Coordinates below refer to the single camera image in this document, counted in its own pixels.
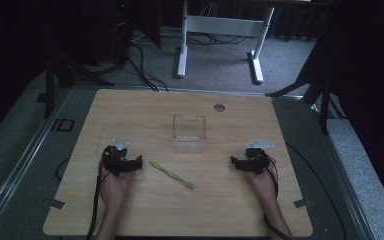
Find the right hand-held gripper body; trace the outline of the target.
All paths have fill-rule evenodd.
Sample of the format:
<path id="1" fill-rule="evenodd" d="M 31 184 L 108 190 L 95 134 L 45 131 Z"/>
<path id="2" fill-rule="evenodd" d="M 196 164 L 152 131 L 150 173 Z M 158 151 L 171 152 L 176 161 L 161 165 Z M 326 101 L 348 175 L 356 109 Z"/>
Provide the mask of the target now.
<path id="1" fill-rule="evenodd" d="M 248 163 L 247 172 L 255 172 L 259 175 L 270 165 L 275 165 L 275 163 L 269 158 L 268 154 L 264 151 L 265 148 L 273 146 L 274 144 L 272 142 L 260 139 L 256 139 L 253 142 L 246 144 L 245 154 Z"/>

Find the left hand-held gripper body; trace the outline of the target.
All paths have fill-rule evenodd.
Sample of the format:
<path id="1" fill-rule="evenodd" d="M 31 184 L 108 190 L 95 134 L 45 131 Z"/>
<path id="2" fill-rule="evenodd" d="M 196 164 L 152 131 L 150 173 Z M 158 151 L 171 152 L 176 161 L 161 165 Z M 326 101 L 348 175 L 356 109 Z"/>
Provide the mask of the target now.
<path id="1" fill-rule="evenodd" d="M 128 142 L 112 140 L 112 144 L 108 145 L 101 157 L 102 165 L 112 174 L 119 176 L 123 170 L 123 164 L 126 161 Z"/>

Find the green toothbrush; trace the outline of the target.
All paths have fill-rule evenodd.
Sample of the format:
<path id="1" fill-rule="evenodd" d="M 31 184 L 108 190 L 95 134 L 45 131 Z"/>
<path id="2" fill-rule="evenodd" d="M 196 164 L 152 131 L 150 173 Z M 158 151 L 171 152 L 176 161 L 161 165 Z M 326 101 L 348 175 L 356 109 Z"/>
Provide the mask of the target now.
<path id="1" fill-rule="evenodd" d="M 162 167 L 161 165 L 159 165 L 157 162 L 155 161 L 148 161 L 149 165 L 154 167 L 155 169 L 163 172 L 164 174 L 166 174 L 168 177 L 176 180 L 176 181 L 179 181 L 181 182 L 182 184 L 184 184 L 188 189 L 195 189 L 195 185 L 192 184 L 191 182 L 188 182 L 186 180 L 184 180 L 183 178 L 177 176 L 175 173 L 165 169 L 164 167 Z"/>

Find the clear plastic container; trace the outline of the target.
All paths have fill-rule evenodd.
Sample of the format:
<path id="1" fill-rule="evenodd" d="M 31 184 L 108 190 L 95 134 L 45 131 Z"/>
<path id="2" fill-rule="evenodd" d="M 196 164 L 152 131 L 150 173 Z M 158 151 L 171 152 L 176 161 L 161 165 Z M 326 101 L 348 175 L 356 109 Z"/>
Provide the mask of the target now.
<path id="1" fill-rule="evenodd" d="M 200 154 L 206 139 L 206 118 L 199 115 L 174 115 L 172 137 L 177 154 Z"/>

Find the person's right hand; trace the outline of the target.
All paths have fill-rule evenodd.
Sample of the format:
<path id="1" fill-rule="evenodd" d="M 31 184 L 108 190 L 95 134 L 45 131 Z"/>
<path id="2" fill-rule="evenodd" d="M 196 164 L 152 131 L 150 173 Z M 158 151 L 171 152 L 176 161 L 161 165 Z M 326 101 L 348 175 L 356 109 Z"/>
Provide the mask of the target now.
<path id="1" fill-rule="evenodd" d="M 276 190 L 273 180 L 273 169 L 276 160 L 272 157 L 269 158 L 269 166 L 260 174 L 255 172 L 246 172 L 245 175 L 253 186 L 257 197 L 264 207 L 273 205 L 276 202 Z"/>

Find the person's left hand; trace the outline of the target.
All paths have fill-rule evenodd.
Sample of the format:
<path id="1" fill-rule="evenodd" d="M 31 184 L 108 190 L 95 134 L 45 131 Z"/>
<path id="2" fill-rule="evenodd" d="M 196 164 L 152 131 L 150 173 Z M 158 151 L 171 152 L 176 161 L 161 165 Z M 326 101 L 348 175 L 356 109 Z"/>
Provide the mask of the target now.
<path id="1" fill-rule="evenodd" d="M 120 210 L 135 173 L 128 172 L 122 177 L 117 177 L 106 168 L 102 168 L 100 174 L 100 196 L 105 206 L 111 210 Z"/>

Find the grey tape piece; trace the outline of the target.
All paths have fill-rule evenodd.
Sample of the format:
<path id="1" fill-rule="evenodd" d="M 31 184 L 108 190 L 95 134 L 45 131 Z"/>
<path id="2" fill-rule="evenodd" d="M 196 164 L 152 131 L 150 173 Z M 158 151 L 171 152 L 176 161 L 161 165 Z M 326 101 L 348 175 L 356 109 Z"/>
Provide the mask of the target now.
<path id="1" fill-rule="evenodd" d="M 52 208 L 63 210 L 65 207 L 65 203 L 56 199 L 50 199 L 48 205 Z"/>
<path id="2" fill-rule="evenodd" d="M 296 208 L 301 208 L 301 207 L 309 207 L 313 204 L 313 202 L 308 199 L 308 198 L 304 198 L 304 199 L 300 199 L 300 200 L 297 200 L 297 201 L 294 201 L 294 205 Z"/>

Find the black tripod stand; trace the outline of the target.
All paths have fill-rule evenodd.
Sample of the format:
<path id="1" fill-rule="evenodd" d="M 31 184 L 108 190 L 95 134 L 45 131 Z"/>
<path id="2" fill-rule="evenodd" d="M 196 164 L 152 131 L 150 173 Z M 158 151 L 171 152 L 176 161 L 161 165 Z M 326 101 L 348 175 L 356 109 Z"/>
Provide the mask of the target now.
<path id="1" fill-rule="evenodd" d="M 113 83 L 103 80 L 64 54 L 56 43 L 48 43 L 47 49 L 49 50 L 49 60 L 45 70 L 45 119 L 51 116 L 55 108 L 55 79 L 58 79 L 63 88 L 74 86 L 75 81 L 69 70 L 70 67 L 100 85 L 113 86 Z"/>
<path id="2" fill-rule="evenodd" d="M 305 104 L 314 104 L 318 98 L 321 98 L 319 126 L 324 134 L 328 134 L 327 119 L 335 73 L 334 63 L 335 60 L 329 54 L 324 53 L 322 50 L 313 50 L 294 83 L 278 91 L 267 93 L 266 96 L 279 98 L 304 85 L 308 85 L 302 100 Z"/>

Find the black curtain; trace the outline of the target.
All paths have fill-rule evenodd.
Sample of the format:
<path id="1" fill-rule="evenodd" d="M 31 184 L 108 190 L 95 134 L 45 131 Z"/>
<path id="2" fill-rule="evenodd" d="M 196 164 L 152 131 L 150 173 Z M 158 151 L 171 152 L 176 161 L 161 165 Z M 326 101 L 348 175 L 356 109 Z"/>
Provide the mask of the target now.
<path id="1" fill-rule="evenodd" d="M 339 0 L 318 43 L 332 92 L 384 186 L 384 0 Z"/>
<path id="2" fill-rule="evenodd" d="M 0 0 L 0 123 L 44 64 L 30 0 Z"/>

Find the metal floor rail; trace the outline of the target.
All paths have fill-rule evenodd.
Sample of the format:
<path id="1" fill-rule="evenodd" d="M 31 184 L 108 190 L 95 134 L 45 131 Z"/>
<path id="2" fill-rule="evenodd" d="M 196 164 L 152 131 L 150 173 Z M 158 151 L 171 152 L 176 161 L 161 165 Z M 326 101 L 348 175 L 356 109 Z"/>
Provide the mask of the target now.
<path id="1" fill-rule="evenodd" d="M 11 167 L 5 180 L 0 185 L 0 216 L 17 190 L 37 151 L 40 149 L 42 142 L 56 121 L 57 115 L 59 114 L 60 109 L 64 106 L 69 94 L 70 89 L 63 89 L 60 91 L 56 98 L 55 106 L 46 114 L 46 119 L 41 119 L 40 125 L 32 136 L 32 139 L 23 149 L 21 156 Z"/>
<path id="2" fill-rule="evenodd" d="M 360 239 L 377 240 L 369 196 L 374 191 L 383 198 L 384 191 L 359 138 L 347 120 L 330 118 L 328 108 L 311 104 L 311 109 L 327 141 L 333 173 Z"/>

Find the white desk frame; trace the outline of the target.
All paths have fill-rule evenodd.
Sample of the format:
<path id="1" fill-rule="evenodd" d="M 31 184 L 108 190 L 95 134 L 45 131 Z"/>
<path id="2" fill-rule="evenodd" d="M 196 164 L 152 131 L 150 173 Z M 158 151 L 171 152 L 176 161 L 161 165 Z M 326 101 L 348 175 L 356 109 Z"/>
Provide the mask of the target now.
<path id="1" fill-rule="evenodd" d="M 264 77 L 259 57 L 270 27 L 274 10 L 274 7 L 269 7 L 268 13 L 265 15 L 265 18 L 262 21 L 196 16 L 190 15 L 188 13 L 188 0 L 183 0 L 181 28 L 182 44 L 180 47 L 177 76 L 183 78 L 186 75 L 186 65 L 188 56 L 188 33 L 206 33 L 216 35 L 254 37 L 257 38 L 258 41 L 255 49 L 249 53 L 249 62 L 253 70 L 255 81 L 258 84 L 262 84 L 264 82 Z"/>

